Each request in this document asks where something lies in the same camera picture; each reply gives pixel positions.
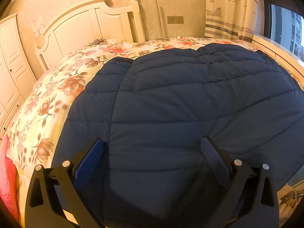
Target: bedpost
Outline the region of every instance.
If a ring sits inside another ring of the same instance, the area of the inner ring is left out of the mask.
[[[45,67],[45,63],[43,61],[43,58],[41,57],[41,54],[39,54],[39,47],[38,45],[34,45],[34,48],[35,48],[35,54],[36,54],[36,57],[38,58],[38,61],[40,63],[40,66],[42,67],[42,70],[43,72],[46,72],[48,69]]]
[[[133,11],[138,42],[143,43],[146,41],[145,34],[143,33],[143,22],[140,16],[139,4],[137,0],[131,0],[131,7]]]

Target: quilted blanket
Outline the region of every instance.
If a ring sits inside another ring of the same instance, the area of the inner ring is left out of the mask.
[[[106,226],[202,224],[222,190],[200,139],[267,163],[278,191],[304,163],[303,108],[298,83],[261,51],[209,44],[116,57],[75,99],[52,166],[99,137],[103,160],[82,196]]]

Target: bed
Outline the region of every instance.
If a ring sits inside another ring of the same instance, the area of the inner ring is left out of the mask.
[[[146,42],[138,1],[131,0],[130,6],[115,9],[109,8],[105,1],[87,0],[67,9],[46,27],[42,34],[43,47],[35,45],[36,55],[46,73],[6,132],[9,138],[6,155],[18,172],[17,203],[23,227],[25,200],[34,167],[37,164],[51,166],[73,101],[107,61],[117,56],[135,59],[171,48],[198,49],[210,43],[259,50],[242,40],[185,37]],[[290,192],[292,190],[288,189],[282,197]]]

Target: pink blanket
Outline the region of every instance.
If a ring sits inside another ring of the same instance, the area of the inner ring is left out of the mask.
[[[18,221],[18,209],[16,201],[16,166],[6,156],[9,138],[5,134],[0,146],[0,198],[7,209]]]

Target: headboard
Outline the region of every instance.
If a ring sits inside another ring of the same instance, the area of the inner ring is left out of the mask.
[[[145,42],[137,0],[131,5],[110,8],[106,0],[86,0],[67,9],[54,19],[42,33],[44,45],[35,45],[35,53],[44,71],[52,69],[72,51],[96,39],[122,39]],[[133,13],[136,35],[132,34],[128,13]]]

